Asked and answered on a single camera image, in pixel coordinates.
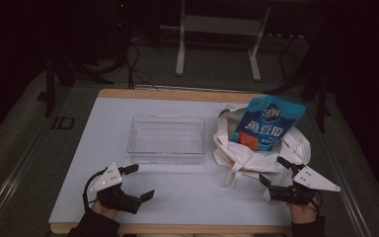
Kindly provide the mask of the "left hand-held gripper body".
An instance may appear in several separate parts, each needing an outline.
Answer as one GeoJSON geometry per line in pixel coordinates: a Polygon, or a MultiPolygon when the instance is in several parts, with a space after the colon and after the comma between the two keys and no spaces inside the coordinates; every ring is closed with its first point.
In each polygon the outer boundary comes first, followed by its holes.
{"type": "Polygon", "coordinates": [[[97,200],[102,206],[119,211],[136,214],[142,204],[140,198],[127,195],[122,189],[122,176],[116,163],[112,163],[102,172],[97,173],[99,179],[90,188],[97,194],[97,200]]]}

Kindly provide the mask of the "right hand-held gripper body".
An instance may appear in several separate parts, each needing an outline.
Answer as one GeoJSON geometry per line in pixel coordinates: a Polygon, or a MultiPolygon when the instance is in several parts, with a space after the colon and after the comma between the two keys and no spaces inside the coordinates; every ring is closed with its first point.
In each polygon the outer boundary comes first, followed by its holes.
{"type": "Polygon", "coordinates": [[[297,205],[313,200],[318,191],[339,192],[341,188],[309,166],[278,174],[268,185],[268,198],[297,205]]]}

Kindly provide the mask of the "white canvas tote bag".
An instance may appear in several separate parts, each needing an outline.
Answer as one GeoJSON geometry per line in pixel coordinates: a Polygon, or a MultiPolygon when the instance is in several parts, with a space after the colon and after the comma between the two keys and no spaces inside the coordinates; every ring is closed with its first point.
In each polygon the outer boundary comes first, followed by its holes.
{"type": "Polygon", "coordinates": [[[216,146],[213,156],[218,165],[230,168],[224,185],[233,187],[242,175],[258,179],[260,174],[276,174],[271,183],[281,185],[291,172],[279,164],[277,158],[282,157],[297,165],[307,165],[311,159],[310,142],[296,127],[292,127],[271,151],[253,151],[245,145],[233,142],[230,134],[236,129],[245,110],[227,105],[218,116],[217,131],[213,135],[216,146]]]}

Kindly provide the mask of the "blue snack packet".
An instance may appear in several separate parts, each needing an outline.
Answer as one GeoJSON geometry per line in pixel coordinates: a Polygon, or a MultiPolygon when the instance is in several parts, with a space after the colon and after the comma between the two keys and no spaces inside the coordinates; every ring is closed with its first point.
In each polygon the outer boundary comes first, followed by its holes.
{"type": "Polygon", "coordinates": [[[305,106],[275,96],[254,98],[246,107],[230,140],[253,151],[271,151],[305,111],[305,106]]]}

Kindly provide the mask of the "clear plastic container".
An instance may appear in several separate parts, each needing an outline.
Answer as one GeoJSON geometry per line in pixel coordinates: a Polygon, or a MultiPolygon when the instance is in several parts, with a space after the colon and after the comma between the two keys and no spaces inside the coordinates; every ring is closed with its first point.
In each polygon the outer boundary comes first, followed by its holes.
{"type": "Polygon", "coordinates": [[[126,151],[137,164],[201,164],[207,153],[205,120],[203,117],[134,116],[126,151]]]}

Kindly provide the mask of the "person's right hand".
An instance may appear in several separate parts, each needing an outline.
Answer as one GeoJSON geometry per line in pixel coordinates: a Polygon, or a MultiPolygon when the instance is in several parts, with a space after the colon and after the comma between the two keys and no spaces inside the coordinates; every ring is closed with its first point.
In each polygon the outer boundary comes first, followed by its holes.
{"type": "Polygon", "coordinates": [[[309,202],[306,205],[296,205],[289,203],[291,221],[295,224],[312,223],[317,219],[317,208],[309,202]]]}

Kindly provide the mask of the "person's left hand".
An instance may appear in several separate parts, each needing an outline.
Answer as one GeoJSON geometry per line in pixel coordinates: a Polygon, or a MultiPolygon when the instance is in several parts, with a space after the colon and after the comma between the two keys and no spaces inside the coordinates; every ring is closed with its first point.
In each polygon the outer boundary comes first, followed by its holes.
{"type": "Polygon", "coordinates": [[[118,211],[116,209],[110,209],[105,206],[102,206],[101,203],[96,200],[92,206],[92,210],[104,217],[110,218],[110,219],[115,219],[118,211]]]}

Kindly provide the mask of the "black stand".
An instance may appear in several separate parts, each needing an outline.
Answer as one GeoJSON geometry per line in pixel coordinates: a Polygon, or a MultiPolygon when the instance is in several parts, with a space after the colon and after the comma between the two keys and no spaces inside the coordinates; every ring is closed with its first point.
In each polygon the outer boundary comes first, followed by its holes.
{"type": "Polygon", "coordinates": [[[51,115],[55,107],[55,78],[58,78],[62,85],[71,87],[74,84],[71,68],[97,83],[112,83],[112,81],[102,78],[96,72],[86,68],[83,64],[75,61],[65,53],[51,54],[46,61],[45,91],[40,94],[40,98],[46,102],[44,115],[47,118],[51,115]]]}
{"type": "Polygon", "coordinates": [[[316,124],[320,131],[325,132],[325,116],[327,113],[328,71],[329,66],[321,60],[320,54],[326,52],[328,38],[317,35],[309,44],[305,56],[298,69],[291,75],[289,81],[282,86],[266,91],[269,95],[279,95],[303,84],[300,98],[304,102],[317,99],[316,124]]]}

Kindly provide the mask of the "white metal stand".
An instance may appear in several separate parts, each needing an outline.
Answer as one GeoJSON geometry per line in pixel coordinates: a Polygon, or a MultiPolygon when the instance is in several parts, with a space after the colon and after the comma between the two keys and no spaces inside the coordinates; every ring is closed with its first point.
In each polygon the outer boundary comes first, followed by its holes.
{"type": "Polygon", "coordinates": [[[257,53],[265,34],[265,26],[271,12],[271,7],[266,6],[260,20],[231,19],[221,17],[207,17],[188,15],[186,13],[186,0],[181,0],[180,15],[180,45],[178,50],[175,73],[178,76],[184,74],[186,58],[186,32],[199,32],[211,34],[249,36],[256,39],[248,50],[249,63],[254,81],[261,81],[262,76],[257,62],[257,53]]]}

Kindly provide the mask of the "metal floor rail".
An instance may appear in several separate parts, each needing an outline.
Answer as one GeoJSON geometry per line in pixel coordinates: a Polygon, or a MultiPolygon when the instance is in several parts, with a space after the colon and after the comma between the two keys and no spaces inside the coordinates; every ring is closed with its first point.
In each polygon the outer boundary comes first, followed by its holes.
{"type": "Polygon", "coordinates": [[[48,124],[0,130],[0,212],[15,192],[48,124]]]}
{"type": "Polygon", "coordinates": [[[318,137],[320,139],[320,142],[324,146],[324,150],[327,155],[327,161],[329,162],[329,167],[331,169],[332,176],[337,181],[337,184],[341,187],[340,196],[355,233],[358,237],[372,237],[367,223],[363,218],[362,212],[356,202],[356,198],[352,193],[349,184],[346,181],[345,175],[341,171],[341,165],[338,162],[334,151],[330,147],[326,135],[320,132],[318,134],[318,137]]]}

